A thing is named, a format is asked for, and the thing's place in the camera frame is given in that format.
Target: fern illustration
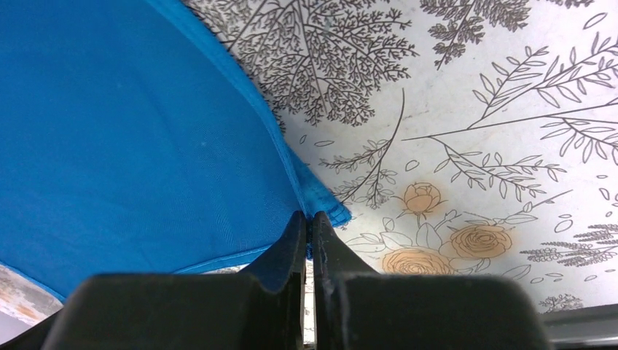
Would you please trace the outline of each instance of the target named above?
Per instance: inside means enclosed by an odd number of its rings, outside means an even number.
[[[185,1],[210,14],[201,17],[219,29],[280,121],[304,114],[311,125],[324,118],[362,125],[375,116],[369,97],[383,82],[410,77],[399,62],[418,55],[395,33],[411,22],[398,9],[373,9],[376,0]]]
[[[466,52],[466,44],[479,44],[485,35],[482,23],[501,26],[515,32],[527,23],[528,0],[421,0],[421,9],[443,20],[429,29],[440,40],[434,51],[442,57],[434,62],[437,69]]]
[[[547,308],[545,313],[576,310],[584,307],[582,299],[574,297],[571,294],[560,294],[557,297],[546,297],[545,300],[539,302],[539,305]]]
[[[564,5],[564,7],[566,7],[567,9],[570,9],[571,7],[580,7],[580,6],[588,7],[588,5],[595,2],[595,0],[546,0],[546,1],[556,4],[558,6]]]
[[[334,169],[337,174],[341,171],[358,171],[359,167],[369,167],[369,170],[365,171],[366,175],[358,176],[351,181],[344,181],[343,184],[332,189],[332,193],[343,203],[365,203],[371,209],[377,209],[395,194],[393,190],[384,186],[384,182],[396,184],[394,177],[397,175],[397,172],[385,169],[382,167],[382,162],[399,130],[404,109],[405,91],[402,89],[402,109],[390,139],[380,141],[369,140],[367,142],[368,145],[363,146],[364,152],[356,153],[353,157],[337,155],[334,156],[333,161],[321,159],[321,166]],[[365,193],[358,195],[361,188],[365,189]]]
[[[576,242],[551,241],[543,249],[521,251],[534,262],[556,261],[564,266],[582,267],[608,261],[618,255],[618,225],[598,224],[588,226],[593,231],[573,236]]]

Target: orange rose illustration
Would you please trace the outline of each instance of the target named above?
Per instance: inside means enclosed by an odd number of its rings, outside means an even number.
[[[448,259],[436,250],[414,247],[399,249],[388,253],[382,260],[386,273],[404,273],[418,275],[452,275],[455,270],[448,264]]]
[[[477,259],[497,257],[512,245],[511,237],[500,226],[471,225],[455,231],[450,240],[457,255]]]
[[[403,199],[407,210],[421,215],[431,212],[440,203],[440,191],[432,184],[419,182],[407,187]]]

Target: blue fabric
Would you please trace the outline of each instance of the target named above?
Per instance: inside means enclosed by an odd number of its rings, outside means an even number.
[[[101,272],[249,263],[349,213],[179,0],[0,1],[0,263],[64,299]]]

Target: leaf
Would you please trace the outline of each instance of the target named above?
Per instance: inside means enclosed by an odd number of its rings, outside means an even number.
[[[516,82],[518,80],[524,80],[524,79],[530,79],[530,78],[538,77],[539,75],[543,75],[543,74],[542,73],[520,74],[520,75],[517,75],[515,77],[511,77],[511,81]]]
[[[456,270],[467,270],[469,268],[476,268],[482,263],[481,259],[465,259],[462,257],[456,257],[449,262],[451,268]]]
[[[585,163],[588,162],[588,160],[590,159],[590,155],[592,154],[592,147],[593,147],[593,143],[592,143],[592,139],[588,140],[588,143],[586,144],[586,147],[584,147],[584,152],[582,153],[582,161]]]
[[[519,225],[526,222],[534,221],[538,217],[533,217],[530,214],[513,214],[507,217],[504,221],[509,225]]]
[[[532,211],[532,209],[533,209],[533,207],[532,207],[532,202],[527,202],[527,203],[523,206],[523,209],[522,209],[522,210],[523,210],[523,212],[524,212],[524,213],[529,213],[529,212],[531,212],[531,211]]]
[[[571,54],[569,55],[568,59],[570,60],[572,65],[575,65],[575,60],[577,59],[577,54],[575,53],[575,46],[573,46],[573,48],[571,49]]]
[[[442,245],[442,239],[438,236],[436,229],[425,222],[416,233],[416,244],[438,250]]]
[[[509,61],[510,64],[514,64],[516,66],[520,65],[520,62],[516,58],[513,58],[511,56],[507,57],[506,60]]]
[[[489,81],[489,79],[481,74],[481,81],[483,83],[483,86],[485,87],[485,90],[487,90],[489,93],[491,93],[492,95],[496,93],[496,89],[493,88],[493,84]]]
[[[599,192],[601,192],[606,201],[609,201],[609,191],[606,188],[599,188]]]
[[[349,246],[355,252],[361,253],[377,253],[381,252],[386,248],[384,243],[364,243],[364,244],[353,244]]]
[[[547,169],[547,175],[549,175],[549,177],[554,180],[555,182],[558,182],[558,177],[556,176],[556,172],[553,169]]]
[[[472,91],[474,93],[474,95],[477,97],[477,99],[481,102],[483,102],[484,104],[489,104],[489,102],[487,101],[487,99],[484,97],[484,95],[476,90]]]
[[[505,277],[507,279],[514,279],[517,281],[518,279],[521,279],[528,275],[530,273],[530,269],[531,265],[517,266],[516,268],[512,268],[507,272],[503,273],[502,277]]]
[[[406,246],[412,245],[412,240],[410,239],[410,237],[404,235],[403,233],[382,232],[380,233],[380,235],[384,240],[386,248],[389,248],[390,250],[398,250]]]
[[[549,69],[547,69],[547,74],[545,74],[546,78],[552,73],[552,71],[556,67],[556,64],[558,64],[558,60],[560,60],[560,56],[556,56],[556,59],[552,62],[551,65],[549,65]]]
[[[593,128],[585,128],[584,130],[582,130],[582,132],[585,133],[605,133],[607,131],[614,131],[615,129],[613,128],[607,128],[605,126],[596,126]]]
[[[539,96],[541,96],[541,98],[543,98],[548,104],[551,104],[556,108],[560,108],[560,105],[558,104],[554,96],[551,96],[547,91],[537,90],[536,92],[539,93]]]
[[[477,266],[477,269],[474,270],[474,272],[481,272],[483,270],[486,270],[487,268],[489,268],[489,265],[491,265],[491,260],[488,258],[484,258],[482,262]]]
[[[406,171],[410,171],[410,170],[416,169],[416,167],[418,167],[419,164],[420,163],[418,162],[418,160],[411,160],[411,161],[407,162],[405,169],[406,169]]]
[[[461,171],[458,171],[457,174],[453,175],[453,177],[450,178],[451,183],[454,182],[459,177],[459,175],[461,175]]]
[[[562,220],[556,224],[556,226],[554,227],[554,232],[555,233],[564,232],[568,230],[569,228],[571,228],[571,226],[573,226],[573,220],[571,219]]]
[[[568,133],[569,131],[571,131],[571,128],[562,128],[562,129],[554,130],[551,133],[548,133],[547,135],[541,137],[541,140],[551,139],[552,137],[563,135],[565,133]]]
[[[384,243],[380,237],[373,233],[361,233],[361,236],[372,243]]]
[[[509,71],[507,71],[506,69],[500,67],[496,62],[492,62],[491,65],[493,66],[493,68],[500,74],[504,75],[504,76],[509,76]]]
[[[557,88],[558,88],[558,91],[560,92],[560,94],[562,96],[568,98],[569,100],[571,100],[573,102],[577,102],[577,103],[581,103],[582,102],[582,100],[580,100],[579,97],[575,96],[573,91],[571,91],[568,87],[566,88],[566,87],[558,85]]]
[[[500,195],[502,199],[506,199],[506,192],[508,191],[508,187],[506,186],[506,182],[504,180],[500,180]]]
[[[515,164],[521,164],[521,163],[529,162],[529,161],[535,160],[535,159],[537,159],[539,157],[541,157],[541,155],[529,155],[528,157],[525,157],[525,158],[521,159],[520,161],[518,161]]]
[[[605,19],[605,17],[607,17],[607,12],[601,12],[598,13],[596,15],[594,15],[592,18],[590,18],[589,20],[586,21],[586,24],[584,24],[584,30],[585,29],[590,29],[593,26],[596,26],[597,23],[601,22],[602,20]]]
[[[510,95],[510,94],[516,93],[517,91],[522,90],[522,89],[525,89],[525,88],[527,88],[528,86],[530,86],[530,83],[528,83],[528,84],[524,84],[524,85],[520,85],[520,86],[516,86],[516,87],[511,87],[510,89],[505,90],[505,91],[502,91],[501,93],[499,93],[498,95],[496,95],[496,98],[500,98],[500,97],[502,97],[502,96],[507,96],[507,95]]]
[[[595,151],[597,152],[597,155],[599,157],[601,157],[604,160],[607,160],[607,154],[605,153],[605,151],[603,150],[601,143],[600,142],[595,142]]]
[[[331,144],[334,144],[334,141],[330,141],[330,140],[328,140],[328,141],[318,141],[314,145],[316,147],[326,147],[326,146],[329,146]]]
[[[447,158],[444,161],[442,161],[440,164],[438,164],[438,166],[434,169],[434,174],[437,173],[438,171],[441,171],[448,164],[448,162],[450,162],[450,158]]]

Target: leaf illustration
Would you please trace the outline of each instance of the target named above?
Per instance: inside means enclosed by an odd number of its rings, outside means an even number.
[[[334,141],[318,141],[314,145],[316,147],[326,147],[330,146],[331,144],[334,144]]]
[[[440,164],[438,164],[438,166],[434,169],[434,173],[437,173],[438,171],[441,171],[450,161],[450,158],[442,161]]]
[[[590,18],[588,21],[586,21],[586,24],[584,24],[584,30],[585,29],[590,29],[593,26],[599,24],[599,22],[601,22],[602,20],[605,19],[605,17],[607,17],[607,12],[601,12],[598,13],[596,15],[594,15],[592,18]]]
[[[384,243],[364,243],[364,244],[351,244],[350,249],[360,253],[377,253],[386,249]]]
[[[523,212],[525,213],[529,213],[532,211],[532,202],[527,202],[524,206],[523,206]]]
[[[382,218],[382,225],[384,225],[384,230],[392,231],[395,229],[395,220],[390,217]]]
[[[418,162],[418,160],[411,160],[411,161],[407,162],[406,167],[405,167],[405,171],[410,171],[410,170],[416,169],[416,167],[418,167],[419,164],[420,163]]]
[[[514,280],[522,279],[530,273],[531,266],[532,265],[517,266],[516,268],[512,268],[507,272],[503,273],[502,277]]]
[[[483,102],[484,104],[489,104],[489,102],[487,101],[487,99],[484,97],[483,94],[481,94],[480,92],[473,90],[472,91],[474,93],[474,95],[477,97],[477,99],[481,102]]]
[[[491,260],[488,258],[484,258],[482,262],[477,266],[476,270],[474,270],[474,272],[481,272],[481,271],[487,270],[487,268],[489,268],[490,265],[491,265]]]
[[[412,246],[412,240],[403,233],[382,232],[380,233],[380,235],[384,240],[386,248],[389,248],[390,250],[397,250],[405,248],[407,246]]]
[[[558,104],[554,96],[551,96],[547,91],[539,89],[536,92],[539,93],[539,96],[541,96],[541,98],[543,98],[548,104],[551,104],[556,108],[560,108],[560,104]]]
[[[557,86],[558,91],[560,92],[560,94],[566,98],[568,98],[569,100],[573,101],[573,102],[577,102],[577,103],[581,103],[582,100],[579,99],[579,97],[575,96],[575,94],[573,93],[573,91],[569,90],[568,88],[558,85]]]
[[[601,192],[601,195],[603,196],[603,198],[605,198],[606,201],[609,201],[609,191],[606,188],[599,188],[599,192]]]
[[[372,243],[384,243],[384,241],[373,233],[361,233],[361,236]]]
[[[416,244],[438,250],[442,245],[442,239],[436,232],[436,229],[425,222],[416,233]]]
[[[456,270],[467,270],[469,268],[475,270],[482,263],[481,259],[464,259],[456,257],[449,262],[449,265]]]
[[[485,90],[487,90],[491,95],[494,95],[496,93],[496,89],[493,87],[493,84],[489,81],[489,79],[487,79],[485,75],[480,74],[480,76]]]
[[[519,225],[526,222],[534,221],[538,217],[533,217],[530,214],[515,214],[507,217],[504,221],[509,225]]]

